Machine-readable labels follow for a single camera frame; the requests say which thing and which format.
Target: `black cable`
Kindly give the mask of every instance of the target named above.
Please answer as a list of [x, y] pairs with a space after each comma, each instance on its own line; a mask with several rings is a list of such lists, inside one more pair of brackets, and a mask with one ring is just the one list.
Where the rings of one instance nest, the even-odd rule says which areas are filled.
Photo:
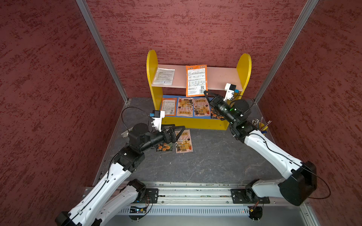
[[[126, 109], [128, 109], [128, 108], [135, 108], [135, 109], [138, 109], [138, 110], [140, 110], [140, 111], [143, 111], [142, 109], [140, 109], [140, 108], [138, 108], [138, 107], [126, 107], [125, 109], [123, 109], [122, 110], [122, 112], [121, 112], [121, 119], [122, 119], [122, 122], [123, 122], [123, 125], [125, 126], [125, 128], [127, 129], [127, 131], [128, 132], [130, 132], [130, 130], [127, 128], [127, 126], [126, 126], [126, 124], [125, 124], [125, 122], [124, 122], [124, 120], [123, 120], [123, 112], [126, 110]], [[145, 111], [143, 111], [149, 118], [150, 118], [150, 115], [147, 113], [147, 112], [145, 112]]]
[[151, 211], [151, 209], [152, 209], [152, 206], [153, 206], [153, 198], [152, 198], [152, 197], [149, 197], [148, 195], [147, 195], [147, 197], [148, 197], [148, 204], [150, 204], [150, 198], [151, 198], [151, 200], [152, 200], [152, 205], [151, 205], [150, 209], [149, 209], [148, 212], [147, 212], [147, 213], [149, 213], [149, 212]]
[[97, 193], [92, 197], [92, 199], [91, 199], [70, 221], [68, 221], [64, 226], [66, 226], [67, 224], [69, 224], [69, 222], [73, 221], [74, 218], [76, 218], [76, 216], [78, 216], [79, 213], [86, 208], [86, 206], [97, 196], [97, 194], [102, 190], [103, 186], [104, 186], [106, 183], [107, 183], [107, 181], [105, 181], [105, 182], [103, 183], [102, 187], [97, 191]]
[[108, 180], [109, 173], [111, 172], [110, 169], [111, 169], [112, 162], [113, 162], [114, 158], [115, 158], [117, 155], [118, 155], [118, 153], [113, 156], [113, 158], [111, 159], [111, 162], [109, 163], [108, 173], [107, 173], [107, 180]]
[[[232, 101], [230, 102], [230, 104], [229, 104], [231, 108], [234, 106], [234, 105], [231, 106], [231, 104], [234, 103], [235, 101], [237, 101], [237, 100], [234, 100], [237, 96], [241, 96], [242, 98], [244, 97], [244, 96], [242, 96], [242, 95], [236, 95], [236, 96], [232, 99]], [[244, 97], [244, 98], [248, 98], [248, 99], [250, 99], [250, 100], [253, 101], [253, 103], [251, 104], [251, 106], [250, 106], [246, 111], [244, 111], [244, 114], [245, 114], [245, 112], [248, 112], [248, 111], [251, 109], [251, 107], [255, 104], [255, 101], [254, 101], [253, 98], [250, 98], [250, 97]]]
[[[293, 162], [291, 159], [289, 159], [289, 158], [286, 157], [285, 155], [283, 155], [283, 154], [281, 154], [281, 153], [278, 153], [278, 152], [275, 152], [275, 151], [273, 151], [272, 149], [270, 149], [270, 148], [268, 147], [268, 144], [266, 143], [266, 140], [265, 140], [264, 137], [262, 137], [261, 135], [259, 135], [259, 134], [257, 134], [257, 133], [250, 133], [250, 134], [247, 135], [247, 136], [250, 136], [250, 135], [258, 135], [258, 136], [260, 136], [260, 137], [264, 140], [266, 147], [267, 147], [271, 152], [274, 152], [274, 153], [276, 153], [276, 154], [279, 154], [279, 155], [283, 156], [284, 158], [288, 159], [290, 162], [296, 164], [295, 162]], [[327, 183], [325, 180], [323, 180], [320, 176], [318, 176], [317, 174], [313, 173], [312, 171], [310, 171], [310, 170], [308, 170], [308, 169], [306, 169], [306, 168], [303, 168], [303, 169], [306, 170], [306, 171], [308, 171], [308, 172], [310, 172], [311, 174], [315, 175], [315, 176], [318, 177], [319, 179], [321, 179], [321, 180], [325, 183], [325, 185], [327, 186], [328, 192], [329, 192], [329, 194], [328, 194], [326, 197], [322, 197], [322, 198], [308, 197], [308, 198], [311, 198], [311, 199], [327, 199], [327, 198], [329, 198], [329, 197], [331, 196], [332, 192], [331, 192], [331, 189], [330, 189], [328, 183]]]

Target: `metal vent grille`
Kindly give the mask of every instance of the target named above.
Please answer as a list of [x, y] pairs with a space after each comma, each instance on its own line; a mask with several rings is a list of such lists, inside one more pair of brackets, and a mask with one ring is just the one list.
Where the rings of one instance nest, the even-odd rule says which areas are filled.
[[[129, 208], [124, 208], [118, 215], [143, 215], [129, 213], [129, 211]], [[148, 214], [173, 216], [249, 216], [249, 209], [247, 206], [153, 206]]]

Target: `yellow shelf side panel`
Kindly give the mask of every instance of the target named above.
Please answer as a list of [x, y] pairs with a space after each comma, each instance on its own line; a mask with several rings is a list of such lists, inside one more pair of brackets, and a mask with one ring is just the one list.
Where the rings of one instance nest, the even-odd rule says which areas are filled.
[[250, 74], [251, 74], [251, 57], [249, 54], [241, 55], [239, 62], [237, 63], [236, 66], [236, 70], [237, 73], [239, 74], [240, 83], [243, 88], [241, 93], [239, 93], [239, 95], [242, 96], [249, 83]]
[[150, 50], [147, 55], [147, 79], [148, 84], [150, 85], [150, 91], [152, 95], [153, 104], [155, 106], [155, 110], [160, 109], [162, 102], [162, 87], [153, 87], [152, 82], [156, 75], [158, 67], [158, 59], [155, 50]]

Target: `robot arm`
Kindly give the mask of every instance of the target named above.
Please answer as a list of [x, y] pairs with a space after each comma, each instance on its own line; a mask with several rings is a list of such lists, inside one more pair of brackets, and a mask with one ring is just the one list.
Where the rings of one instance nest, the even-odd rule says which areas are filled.
[[282, 175], [278, 180], [255, 180], [246, 186], [247, 201], [256, 203], [261, 197], [283, 197], [293, 205], [299, 206], [313, 191], [317, 189], [316, 167], [311, 162], [303, 163], [301, 160], [283, 151], [272, 143], [250, 122], [249, 104], [243, 100], [232, 101], [229, 105], [220, 95], [204, 92], [210, 106], [220, 116], [223, 116], [230, 125], [233, 136], [252, 147], [268, 160]]
[[184, 126], [164, 125], [161, 127], [162, 111], [154, 111], [151, 117], [157, 131], [148, 131], [148, 125], [136, 124], [129, 132], [130, 142], [112, 159], [107, 174], [98, 182], [91, 192], [69, 212], [61, 212], [56, 218], [58, 226], [100, 226], [105, 225], [120, 209], [134, 201], [145, 198], [146, 186], [138, 181], [130, 181], [120, 194], [112, 200], [114, 191], [127, 179], [145, 158], [145, 150], [160, 143], [175, 143], [184, 131]]

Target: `red textured wall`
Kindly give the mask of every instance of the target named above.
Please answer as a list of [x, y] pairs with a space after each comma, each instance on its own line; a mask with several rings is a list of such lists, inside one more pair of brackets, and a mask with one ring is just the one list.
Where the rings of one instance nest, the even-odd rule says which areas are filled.
[[361, 24], [361, 1], [320, 0], [260, 101], [277, 144], [329, 183], [312, 202], [322, 225], [362, 222]]
[[150, 49], [160, 64], [211, 67], [236, 67], [240, 56], [249, 53], [253, 66], [245, 95], [254, 97], [305, 2], [87, 1], [130, 97], [151, 97], [146, 74]]
[[1, 225], [54, 225], [92, 185], [122, 99], [74, 0], [0, 3]]

